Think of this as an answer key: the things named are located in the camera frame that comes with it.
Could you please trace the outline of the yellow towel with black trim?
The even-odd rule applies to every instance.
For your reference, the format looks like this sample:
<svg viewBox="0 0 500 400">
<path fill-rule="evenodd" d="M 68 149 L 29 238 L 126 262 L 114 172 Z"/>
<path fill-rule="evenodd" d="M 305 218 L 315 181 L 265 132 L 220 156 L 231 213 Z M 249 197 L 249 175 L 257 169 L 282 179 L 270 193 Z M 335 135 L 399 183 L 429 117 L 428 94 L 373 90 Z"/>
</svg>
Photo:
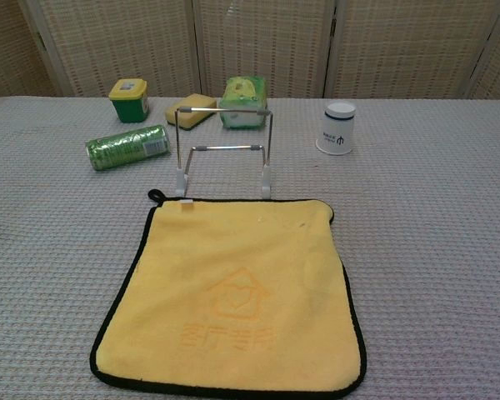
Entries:
<svg viewBox="0 0 500 400">
<path fill-rule="evenodd" d="M 95 377 L 232 400 L 338 400 L 361 384 L 367 354 L 328 204 L 149 197 L 92 345 Z"/>
</svg>

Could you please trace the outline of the green tissue pack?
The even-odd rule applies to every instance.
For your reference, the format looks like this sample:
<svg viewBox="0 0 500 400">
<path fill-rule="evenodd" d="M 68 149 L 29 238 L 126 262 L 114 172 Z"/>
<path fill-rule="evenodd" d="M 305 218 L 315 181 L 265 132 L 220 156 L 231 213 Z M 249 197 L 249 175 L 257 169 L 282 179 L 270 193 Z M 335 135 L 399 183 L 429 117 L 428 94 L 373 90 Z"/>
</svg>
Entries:
<svg viewBox="0 0 500 400">
<path fill-rule="evenodd" d="M 259 76 L 230 77 L 218 104 L 220 108 L 245 109 L 252 112 L 220 112 L 226 129 L 259 129 L 265 117 L 255 110 L 268 107 L 267 81 Z"/>
</svg>

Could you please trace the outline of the grey woven tablecloth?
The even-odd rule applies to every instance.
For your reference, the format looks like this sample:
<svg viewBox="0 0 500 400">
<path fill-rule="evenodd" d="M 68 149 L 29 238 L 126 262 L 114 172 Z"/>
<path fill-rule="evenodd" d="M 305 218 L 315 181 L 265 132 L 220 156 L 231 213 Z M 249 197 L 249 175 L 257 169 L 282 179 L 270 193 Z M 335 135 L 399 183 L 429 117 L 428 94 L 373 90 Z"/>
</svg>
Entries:
<svg viewBox="0 0 500 400">
<path fill-rule="evenodd" d="M 346 156 L 322 99 L 270 101 L 272 195 L 333 207 L 367 349 L 345 400 L 500 399 L 500 101 L 358 100 Z M 0 97 L 0 400 L 150 400 L 89 353 L 176 161 L 93 171 L 127 130 L 102 97 Z"/>
</svg>

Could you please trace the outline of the woven folding screen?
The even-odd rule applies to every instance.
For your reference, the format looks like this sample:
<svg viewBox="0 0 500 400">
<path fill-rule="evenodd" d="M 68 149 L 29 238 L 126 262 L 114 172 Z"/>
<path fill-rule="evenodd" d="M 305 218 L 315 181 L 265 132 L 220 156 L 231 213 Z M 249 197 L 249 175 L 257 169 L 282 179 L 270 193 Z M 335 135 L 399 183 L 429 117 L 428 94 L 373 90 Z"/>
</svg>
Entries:
<svg viewBox="0 0 500 400">
<path fill-rule="evenodd" d="M 0 97 L 500 99 L 500 0 L 0 0 Z"/>
</svg>

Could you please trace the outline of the green container with yellow lid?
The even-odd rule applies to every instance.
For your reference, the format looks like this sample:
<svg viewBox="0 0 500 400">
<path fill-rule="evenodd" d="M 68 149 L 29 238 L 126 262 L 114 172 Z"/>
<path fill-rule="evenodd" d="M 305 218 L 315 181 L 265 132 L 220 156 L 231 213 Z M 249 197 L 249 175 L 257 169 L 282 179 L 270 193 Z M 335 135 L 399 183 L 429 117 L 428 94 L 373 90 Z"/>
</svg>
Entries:
<svg viewBox="0 0 500 400">
<path fill-rule="evenodd" d="M 108 98 L 122 123 L 141 123 L 147 119 L 147 88 L 147 81 L 141 78 L 123 78 L 113 85 Z"/>
</svg>

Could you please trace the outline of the green drink can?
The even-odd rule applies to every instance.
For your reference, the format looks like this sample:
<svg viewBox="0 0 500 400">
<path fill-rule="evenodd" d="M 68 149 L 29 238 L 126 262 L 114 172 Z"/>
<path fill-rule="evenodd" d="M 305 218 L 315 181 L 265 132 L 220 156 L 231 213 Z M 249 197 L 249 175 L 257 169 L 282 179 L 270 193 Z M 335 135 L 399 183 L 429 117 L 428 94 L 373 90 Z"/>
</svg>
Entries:
<svg viewBox="0 0 500 400">
<path fill-rule="evenodd" d="M 86 142 L 85 148 L 95 171 L 121 167 L 171 152 L 168 134 L 163 125 L 96 138 Z"/>
</svg>

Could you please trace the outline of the white paper cup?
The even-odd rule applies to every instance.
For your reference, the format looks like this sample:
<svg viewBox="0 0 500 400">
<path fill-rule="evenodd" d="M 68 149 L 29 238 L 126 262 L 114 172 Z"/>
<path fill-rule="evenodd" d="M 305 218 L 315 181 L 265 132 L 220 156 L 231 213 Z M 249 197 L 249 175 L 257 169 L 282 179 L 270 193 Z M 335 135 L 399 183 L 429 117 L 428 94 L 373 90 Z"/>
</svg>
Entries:
<svg viewBox="0 0 500 400">
<path fill-rule="evenodd" d="M 322 129 L 315 145 L 322 153 L 334 156 L 349 154 L 353 147 L 356 107 L 345 101 L 330 102 L 322 115 Z"/>
</svg>

